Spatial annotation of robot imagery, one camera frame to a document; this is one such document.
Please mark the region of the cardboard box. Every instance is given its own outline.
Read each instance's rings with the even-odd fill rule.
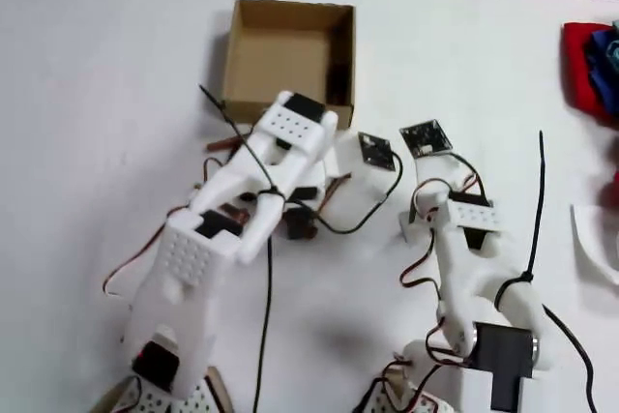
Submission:
[[[228,114],[255,123],[282,90],[324,103],[350,127],[355,11],[347,5],[239,0],[223,77]]]

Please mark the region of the white plastic piece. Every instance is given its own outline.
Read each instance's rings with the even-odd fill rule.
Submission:
[[[274,184],[286,198],[301,185],[309,170],[322,160],[333,143],[338,124],[338,116],[333,111],[326,111],[320,124],[292,112],[283,106],[290,97],[292,93],[281,92],[248,138],[249,146],[263,160]],[[289,143],[290,149],[280,163],[269,165],[265,161],[272,158],[274,151],[279,150],[278,138]],[[242,146],[230,162],[217,171],[200,190],[190,204],[190,209],[203,214],[243,192],[260,192],[269,188],[271,186],[266,176],[250,151]],[[237,255],[241,262],[247,264],[253,260],[280,221],[282,209],[281,196],[259,196],[256,212],[241,236],[242,244]]]
[[[325,156],[327,176],[339,178],[345,174],[356,172],[363,165],[364,159],[359,145],[359,134],[356,131],[339,133],[333,147]]]
[[[468,248],[464,230],[451,222],[451,212],[439,207],[434,220],[435,250],[441,275],[441,296],[445,304],[445,337],[460,356],[468,356],[475,346],[476,298],[493,302],[501,284],[516,278],[512,259],[498,248],[495,233],[489,232],[479,252]],[[553,343],[542,301],[533,286],[520,282],[508,287],[500,312],[514,327],[528,329],[539,340],[536,368],[549,369],[553,361]]]
[[[554,389],[548,386],[540,371],[533,371],[532,379],[520,379],[519,409],[523,413],[529,411],[557,411]]]
[[[595,205],[573,205],[575,234],[591,264],[619,285],[619,215]]]
[[[309,155],[320,145],[324,136],[324,130],[318,123],[282,105],[271,105],[256,127]]]
[[[219,411],[204,379],[200,379],[186,399],[178,400],[145,379],[140,378],[138,384],[137,379],[134,378],[110,413],[125,411],[131,405],[135,405],[131,411],[136,413],[217,413]]]
[[[447,200],[450,221],[460,227],[472,227],[484,231],[500,231],[499,217],[492,207]]]
[[[462,163],[452,157],[420,158],[415,160],[415,164],[420,183],[428,178],[440,177],[456,186],[454,179],[463,178],[460,172]],[[479,305],[478,297],[493,302],[501,284],[518,277],[521,271],[514,268],[514,261],[500,250],[497,231],[501,229],[501,221],[493,208],[454,202],[446,198],[447,187],[443,183],[427,185],[428,192],[422,191],[424,200],[438,207],[432,218],[432,227],[435,230],[434,250],[439,265],[445,315],[443,332],[451,348],[466,357],[476,343],[478,313],[475,309]],[[400,214],[399,221],[407,242],[414,244],[420,233],[416,225],[419,221],[416,219],[409,224],[404,214]],[[480,251],[468,248],[463,227],[490,231]],[[550,323],[533,286],[526,282],[509,286],[499,310],[514,327],[533,332],[540,344],[535,367],[549,369],[554,359],[554,344],[549,341]]]
[[[255,258],[281,219],[282,197],[288,198],[309,177],[313,181],[324,177],[319,162],[333,142],[338,116],[326,111],[320,124],[314,123],[283,107],[290,97],[290,92],[281,92],[248,139],[281,195],[257,197],[255,213],[240,237],[222,230],[207,238],[195,231],[207,211],[244,192],[271,188],[253,155],[242,146],[199,190],[189,208],[169,217],[155,263],[137,290],[124,338],[127,360],[131,364],[148,341],[168,333],[179,358],[172,382],[176,398],[187,398],[208,368],[217,330],[217,299],[230,266]],[[283,156],[278,139],[290,145]],[[280,162],[269,164],[273,160]]]
[[[408,212],[402,212],[398,215],[399,227],[404,235],[406,244],[415,246],[417,244],[425,244],[429,237],[430,224],[417,216],[413,222],[408,222]]]

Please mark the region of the white table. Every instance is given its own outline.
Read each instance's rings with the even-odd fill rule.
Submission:
[[[419,253],[397,213],[414,186],[398,128],[437,118],[483,173],[528,257],[545,130],[547,190],[535,284],[596,367],[613,411],[619,292],[575,252],[570,204],[594,202],[614,172],[611,129],[570,109],[561,24],[611,21],[612,0],[298,0],[357,6],[353,126],[392,140],[405,175],[362,232],[275,241],[261,411],[349,411],[394,350],[433,323],[431,288],[398,274]],[[230,130],[197,89],[219,91],[234,0],[0,0],[0,409],[85,411],[126,372],[127,305],[104,275],[140,247],[201,176],[203,143]],[[350,224],[391,182],[362,176],[327,215]],[[356,199],[356,215],[338,208]],[[114,282],[131,295],[153,254]],[[420,273],[436,276],[435,263]],[[222,298],[214,363],[251,409],[266,260]],[[586,411],[584,368],[557,337],[562,411]]]

